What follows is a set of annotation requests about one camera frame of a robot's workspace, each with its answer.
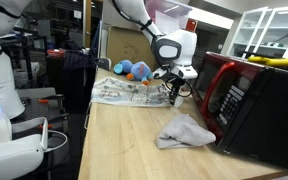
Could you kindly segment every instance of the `glass cabinet door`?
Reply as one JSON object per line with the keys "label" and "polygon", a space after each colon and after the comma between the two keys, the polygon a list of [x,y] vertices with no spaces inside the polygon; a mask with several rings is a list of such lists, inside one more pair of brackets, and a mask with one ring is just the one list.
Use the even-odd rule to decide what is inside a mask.
{"label": "glass cabinet door", "polygon": [[245,52],[252,52],[259,39],[263,19],[268,7],[246,11],[243,13],[237,31],[232,39],[227,55],[245,58]]}
{"label": "glass cabinet door", "polygon": [[275,8],[262,28],[262,34],[253,50],[269,57],[288,57],[288,7]]}

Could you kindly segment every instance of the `table surface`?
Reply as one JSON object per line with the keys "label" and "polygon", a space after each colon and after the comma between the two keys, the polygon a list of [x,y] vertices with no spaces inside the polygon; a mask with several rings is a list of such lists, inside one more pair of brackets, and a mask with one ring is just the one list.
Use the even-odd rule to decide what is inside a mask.
{"label": "table surface", "polygon": [[[97,80],[111,76],[99,69]],[[288,174],[281,168],[236,155],[214,143],[195,148],[163,149],[156,146],[162,128],[177,114],[189,114],[206,128],[191,97],[178,109],[143,108],[92,103],[84,141],[79,179],[273,179]]]}

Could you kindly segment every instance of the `stuffed toy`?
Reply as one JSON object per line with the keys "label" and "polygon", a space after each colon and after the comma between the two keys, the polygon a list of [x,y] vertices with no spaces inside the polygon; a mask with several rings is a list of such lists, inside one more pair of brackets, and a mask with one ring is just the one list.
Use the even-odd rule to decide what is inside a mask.
{"label": "stuffed toy", "polygon": [[143,61],[133,64],[129,60],[123,60],[114,66],[116,74],[126,74],[128,80],[141,81],[144,85],[149,85],[149,80],[153,78],[150,67]]}

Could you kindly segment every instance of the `microwave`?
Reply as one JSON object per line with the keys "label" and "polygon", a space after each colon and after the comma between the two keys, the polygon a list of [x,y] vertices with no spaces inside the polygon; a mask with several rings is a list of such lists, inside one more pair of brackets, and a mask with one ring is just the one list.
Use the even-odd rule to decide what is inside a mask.
{"label": "microwave", "polygon": [[192,96],[215,144],[288,169],[288,71],[207,52]]}

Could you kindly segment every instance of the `cardboard box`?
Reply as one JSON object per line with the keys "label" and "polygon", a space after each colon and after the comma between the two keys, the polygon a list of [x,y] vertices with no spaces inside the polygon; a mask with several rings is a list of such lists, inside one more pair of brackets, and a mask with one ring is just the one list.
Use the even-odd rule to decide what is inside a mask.
{"label": "cardboard box", "polygon": [[106,57],[111,59],[112,67],[121,60],[128,59],[133,63],[144,61],[152,72],[155,70],[151,45],[140,31],[110,26]]}

